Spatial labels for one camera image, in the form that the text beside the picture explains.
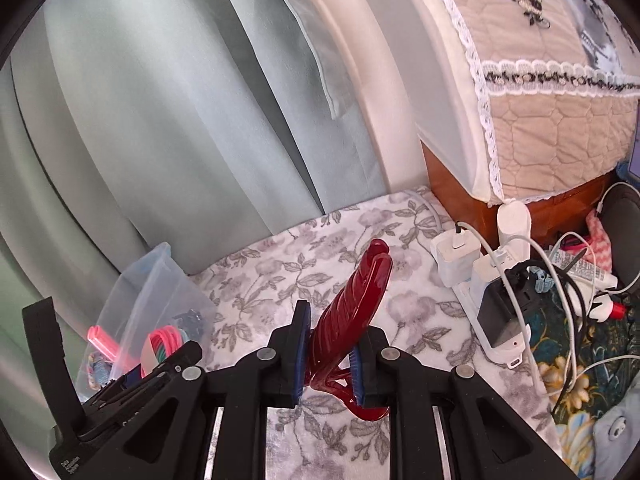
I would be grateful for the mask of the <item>pink hair claw clip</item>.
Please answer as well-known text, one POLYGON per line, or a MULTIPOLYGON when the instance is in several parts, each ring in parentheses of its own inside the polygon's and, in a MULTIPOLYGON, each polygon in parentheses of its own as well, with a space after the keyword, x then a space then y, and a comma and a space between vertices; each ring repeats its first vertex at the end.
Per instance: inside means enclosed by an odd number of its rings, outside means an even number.
POLYGON ((127 352, 120 350, 119 344, 99 325, 90 326, 87 333, 90 344, 101 352, 111 363, 118 363, 125 370, 131 370, 139 364, 127 352))

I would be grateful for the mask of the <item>dark red hair claw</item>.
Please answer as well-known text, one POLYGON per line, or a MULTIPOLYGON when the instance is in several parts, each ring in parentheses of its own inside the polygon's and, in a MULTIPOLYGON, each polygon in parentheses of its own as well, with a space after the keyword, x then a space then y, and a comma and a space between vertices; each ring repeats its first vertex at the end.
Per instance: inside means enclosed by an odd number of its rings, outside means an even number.
POLYGON ((384 418, 388 409, 362 405, 358 342, 380 306, 392 270, 390 248, 384 240, 372 240, 309 339, 305 384, 335 396, 356 417, 371 422, 384 418))

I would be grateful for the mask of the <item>black power adapter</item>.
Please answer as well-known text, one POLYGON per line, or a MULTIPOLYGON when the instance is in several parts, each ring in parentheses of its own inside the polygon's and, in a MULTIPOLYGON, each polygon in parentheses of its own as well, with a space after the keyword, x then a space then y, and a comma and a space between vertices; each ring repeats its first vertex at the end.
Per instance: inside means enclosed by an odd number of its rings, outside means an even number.
MULTIPOLYGON (((533 314, 541 307, 542 297, 535 289, 535 275, 526 268, 524 262, 506 270, 506 278, 524 316, 533 314)), ((478 322, 492 348, 521 333, 518 317, 500 276, 485 288, 478 322)))

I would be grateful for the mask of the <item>clear plastic storage bin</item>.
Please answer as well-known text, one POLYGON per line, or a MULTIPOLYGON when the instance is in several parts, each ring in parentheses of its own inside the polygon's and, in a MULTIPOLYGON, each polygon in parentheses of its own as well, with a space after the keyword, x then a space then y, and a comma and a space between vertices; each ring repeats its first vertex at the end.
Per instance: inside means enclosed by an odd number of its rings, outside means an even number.
MULTIPOLYGON (((203 356, 198 365, 204 367, 212 354, 209 336, 216 315, 212 300, 171 257, 170 245, 162 243, 120 274, 94 325, 101 326, 140 367, 142 346, 153 330, 165 325, 181 328, 189 340, 200 344, 203 356)), ((129 371, 111 363, 88 341, 75 382, 78 396, 87 400, 129 371)))

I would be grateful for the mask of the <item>floral grey white blanket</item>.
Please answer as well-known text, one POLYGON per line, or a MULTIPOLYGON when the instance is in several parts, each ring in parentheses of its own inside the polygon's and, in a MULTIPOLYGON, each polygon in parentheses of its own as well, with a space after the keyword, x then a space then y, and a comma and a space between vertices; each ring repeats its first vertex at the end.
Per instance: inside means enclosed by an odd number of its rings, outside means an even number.
MULTIPOLYGON (((311 315, 332 315, 347 292, 364 296, 381 254, 390 278, 373 324, 393 347, 423 364, 469 365, 553 451, 560 441, 547 399, 527 365, 490 362, 454 292, 442 284, 432 239, 454 224, 426 188, 398 192, 334 211, 228 255, 194 283, 214 310, 202 343, 210 370, 262 348, 288 325, 299 301, 311 315)), ((292 410, 268 414, 266 474, 271 479, 384 479, 390 468, 390 423, 362 420, 340 399, 306 389, 292 410)))

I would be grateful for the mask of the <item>white phone charger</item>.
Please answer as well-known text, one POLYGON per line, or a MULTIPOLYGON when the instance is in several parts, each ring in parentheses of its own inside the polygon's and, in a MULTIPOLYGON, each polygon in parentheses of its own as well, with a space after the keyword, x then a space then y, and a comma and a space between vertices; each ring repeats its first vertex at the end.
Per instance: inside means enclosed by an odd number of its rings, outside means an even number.
POLYGON ((480 241, 468 230, 451 229, 432 239, 432 255, 442 284, 454 287, 471 278, 473 263, 480 258, 480 241))

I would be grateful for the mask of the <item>white power strip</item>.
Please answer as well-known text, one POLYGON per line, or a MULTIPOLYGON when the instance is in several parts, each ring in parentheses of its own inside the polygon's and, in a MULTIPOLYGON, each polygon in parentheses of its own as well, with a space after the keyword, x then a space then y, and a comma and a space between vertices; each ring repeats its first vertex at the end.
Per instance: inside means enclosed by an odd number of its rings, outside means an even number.
POLYGON ((530 330, 523 330, 503 278, 510 280, 520 306, 529 302, 526 277, 514 268, 530 256, 524 240, 532 229, 532 217, 521 202, 503 204, 497 212, 500 246, 492 254, 478 256, 469 278, 454 286, 454 292, 488 360, 510 370, 523 361, 530 330))

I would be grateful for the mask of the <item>pale green curtain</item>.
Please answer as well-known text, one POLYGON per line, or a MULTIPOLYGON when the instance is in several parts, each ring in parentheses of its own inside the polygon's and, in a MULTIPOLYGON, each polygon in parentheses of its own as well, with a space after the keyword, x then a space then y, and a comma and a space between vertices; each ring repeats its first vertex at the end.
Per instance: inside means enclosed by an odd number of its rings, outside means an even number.
POLYGON ((352 82, 302 0, 23 0, 1 51, 1 404, 50 422, 20 312, 70 364, 131 263, 193 276, 384 194, 352 82))

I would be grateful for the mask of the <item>quilted lace-trimmed cover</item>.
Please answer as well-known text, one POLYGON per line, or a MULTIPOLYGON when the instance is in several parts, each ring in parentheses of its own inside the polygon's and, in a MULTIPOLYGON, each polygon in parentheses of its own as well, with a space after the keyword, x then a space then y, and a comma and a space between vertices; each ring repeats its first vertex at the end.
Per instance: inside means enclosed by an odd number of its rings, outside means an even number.
POLYGON ((469 196, 548 200, 627 156, 639 50, 604 0, 411 1, 456 125, 422 139, 469 196))

